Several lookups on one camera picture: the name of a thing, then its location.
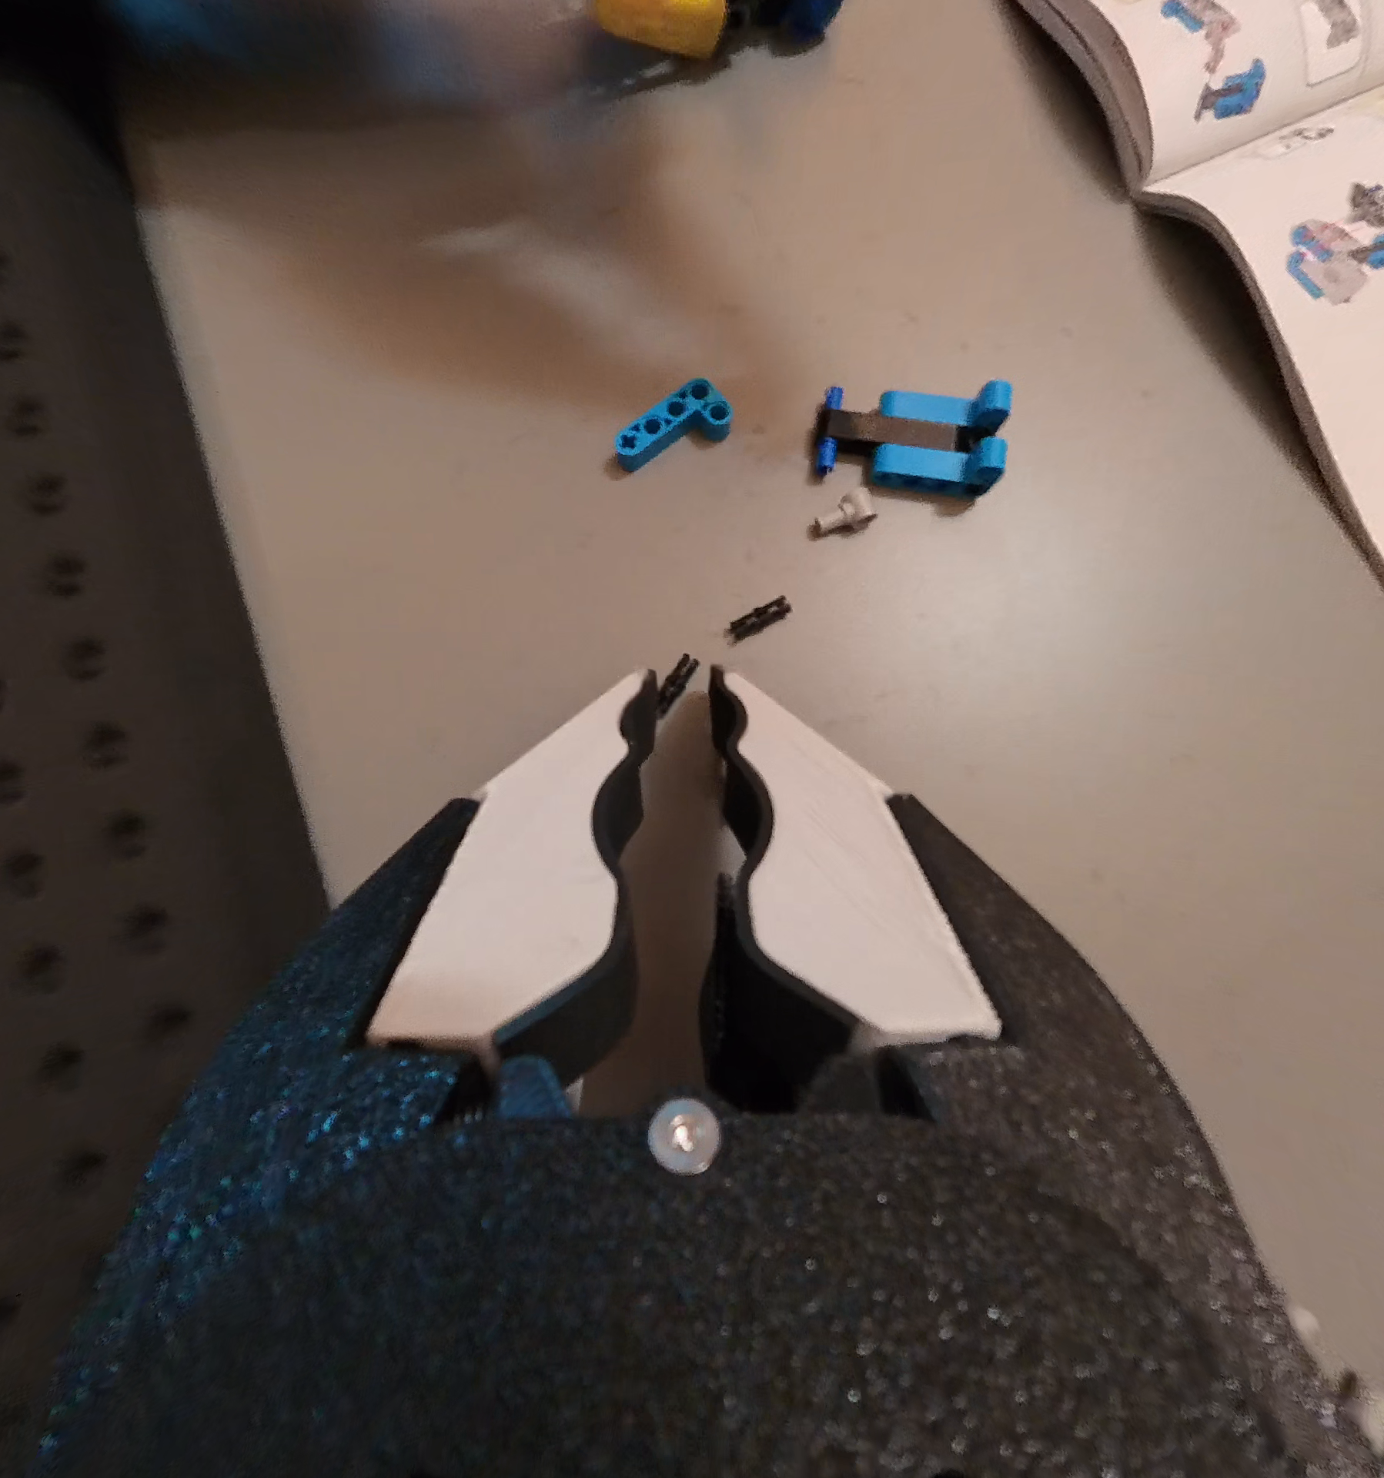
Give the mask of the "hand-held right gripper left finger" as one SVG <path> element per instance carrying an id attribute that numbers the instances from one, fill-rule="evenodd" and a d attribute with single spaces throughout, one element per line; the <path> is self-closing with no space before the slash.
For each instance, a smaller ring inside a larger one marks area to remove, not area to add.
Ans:
<path id="1" fill-rule="evenodd" d="M 367 1025 L 373 1045 L 538 1057 L 583 1077 L 626 1034 L 637 956 L 623 853 L 658 682 L 634 669 L 474 796 L 461 841 Z"/>

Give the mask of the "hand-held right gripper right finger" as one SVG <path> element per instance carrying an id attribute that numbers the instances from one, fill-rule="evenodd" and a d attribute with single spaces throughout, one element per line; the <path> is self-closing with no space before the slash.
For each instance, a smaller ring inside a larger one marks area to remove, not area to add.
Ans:
<path id="1" fill-rule="evenodd" d="M 748 676 L 714 668 L 712 741 L 736 863 L 701 994 L 719 1095 L 810 1095 L 834 1061 L 997 1042 L 1002 1018 L 896 793 Z"/>

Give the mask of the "blue beam assembly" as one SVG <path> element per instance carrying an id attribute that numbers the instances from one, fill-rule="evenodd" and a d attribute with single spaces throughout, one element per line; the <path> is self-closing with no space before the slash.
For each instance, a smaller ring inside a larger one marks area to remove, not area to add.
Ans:
<path id="1" fill-rule="evenodd" d="M 941 495 L 988 492 L 1007 470 L 1000 433 L 1013 410 L 1013 385 L 989 378 L 973 396 L 887 390 L 876 409 L 847 404 L 831 385 L 813 426 L 813 473 L 829 474 L 842 454 L 868 460 L 876 486 Z"/>

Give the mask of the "black perforated pad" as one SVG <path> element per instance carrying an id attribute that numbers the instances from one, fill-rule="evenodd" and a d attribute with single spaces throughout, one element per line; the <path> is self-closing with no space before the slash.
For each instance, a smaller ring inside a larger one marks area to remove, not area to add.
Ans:
<path id="1" fill-rule="evenodd" d="M 167 1122 L 325 911 L 127 174 L 0 78 L 0 1474 Z"/>

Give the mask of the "blue angled toy beam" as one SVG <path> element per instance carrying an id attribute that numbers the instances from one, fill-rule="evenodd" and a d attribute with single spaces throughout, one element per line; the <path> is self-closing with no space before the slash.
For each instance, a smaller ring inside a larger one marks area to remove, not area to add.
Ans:
<path id="1" fill-rule="evenodd" d="M 639 471 L 688 433 L 719 442 L 732 431 L 733 404 L 709 378 L 688 378 L 621 426 L 613 444 L 613 460 L 620 470 Z"/>

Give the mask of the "instruction booklet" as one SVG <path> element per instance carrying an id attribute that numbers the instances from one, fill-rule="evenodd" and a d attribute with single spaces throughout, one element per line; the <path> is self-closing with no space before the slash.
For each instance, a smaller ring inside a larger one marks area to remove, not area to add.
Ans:
<path id="1" fill-rule="evenodd" d="M 1021 1 L 1101 103 L 1136 204 L 1245 279 L 1384 586 L 1384 1 Z"/>

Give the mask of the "partly built toy model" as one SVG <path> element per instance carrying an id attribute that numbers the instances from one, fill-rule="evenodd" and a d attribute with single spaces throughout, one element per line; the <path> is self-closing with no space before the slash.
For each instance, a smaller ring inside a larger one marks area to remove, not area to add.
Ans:
<path id="1" fill-rule="evenodd" d="M 842 1 L 591 1 L 608 36 L 669 57 L 708 62 L 746 33 L 778 34 L 796 46 L 821 41 Z"/>

